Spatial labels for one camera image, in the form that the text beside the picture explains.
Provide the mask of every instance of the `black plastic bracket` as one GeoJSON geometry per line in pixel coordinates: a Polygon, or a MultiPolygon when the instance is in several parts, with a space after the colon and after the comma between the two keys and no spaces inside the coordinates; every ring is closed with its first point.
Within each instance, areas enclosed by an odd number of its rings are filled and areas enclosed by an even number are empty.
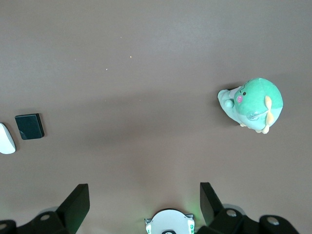
{"type": "Polygon", "coordinates": [[[0,234],[75,234],[90,209],[88,184],[78,185],[55,212],[44,212],[23,226],[0,221],[0,234]]]}
{"type": "Polygon", "coordinates": [[[299,234],[282,217],[264,215],[258,223],[235,209],[225,209],[210,183],[200,184],[200,208],[207,226],[197,234],[299,234]]]}

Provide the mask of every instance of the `plush toy tail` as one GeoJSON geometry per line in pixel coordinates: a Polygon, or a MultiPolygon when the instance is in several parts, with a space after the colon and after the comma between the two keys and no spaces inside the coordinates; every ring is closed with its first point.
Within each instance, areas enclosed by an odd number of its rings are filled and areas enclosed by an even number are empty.
{"type": "Polygon", "coordinates": [[[263,134],[266,134],[269,132],[270,125],[274,122],[274,116],[271,112],[272,100],[269,96],[265,96],[265,105],[268,108],[268,113],[267,113],[267,118],[266,118],[266,125],[264,129],[262,129],[263,134]]]}

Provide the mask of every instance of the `black square block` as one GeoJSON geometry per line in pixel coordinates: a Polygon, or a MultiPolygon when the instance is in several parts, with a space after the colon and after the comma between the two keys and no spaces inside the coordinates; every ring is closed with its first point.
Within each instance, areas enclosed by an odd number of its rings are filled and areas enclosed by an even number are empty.
{"type": "Polygon", "coordinates": [[[15,116],[23,140],[39,139],[44,136],[39,114],[15,116]]]}

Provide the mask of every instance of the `stuffed animal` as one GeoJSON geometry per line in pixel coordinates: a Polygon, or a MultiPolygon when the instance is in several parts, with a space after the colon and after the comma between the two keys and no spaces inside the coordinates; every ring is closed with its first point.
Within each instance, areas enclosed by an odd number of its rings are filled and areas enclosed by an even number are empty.
{"type": "Polygon", "coordinates": [[[233,90],[221,90],[218,99],[225,113],[257,133],[266,134],[283,109],[278,88],[264,78],[254,78],[233,90]]]}

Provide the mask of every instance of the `white object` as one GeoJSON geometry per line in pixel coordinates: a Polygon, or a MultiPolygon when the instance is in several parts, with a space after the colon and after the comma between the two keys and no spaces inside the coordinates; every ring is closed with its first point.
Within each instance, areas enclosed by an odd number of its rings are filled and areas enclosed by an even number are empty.
{"type": "Polygon", "coordinates": [[[8,155],[15,152],[15,144],[9,130],[3,123],[0,123],[0,153],[8,155]]]}
{"type": "Polygon", "coordinates": [[[148,234],[194,234],[193,214],[177,210],[158,212],[152,219],[145,219],[148,234]]]}

